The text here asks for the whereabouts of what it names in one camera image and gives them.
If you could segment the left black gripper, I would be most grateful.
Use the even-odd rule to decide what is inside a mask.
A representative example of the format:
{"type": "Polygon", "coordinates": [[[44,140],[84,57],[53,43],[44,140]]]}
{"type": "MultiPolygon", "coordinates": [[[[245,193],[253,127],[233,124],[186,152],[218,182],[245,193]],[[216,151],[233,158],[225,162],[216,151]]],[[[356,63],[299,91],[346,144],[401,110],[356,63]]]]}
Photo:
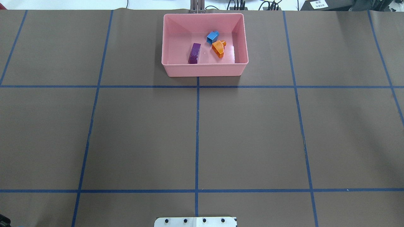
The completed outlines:
{"type": "Polygon", "coordinates": [[[11,227],[11,220],[0,214],[0,227],[11,227]]]}

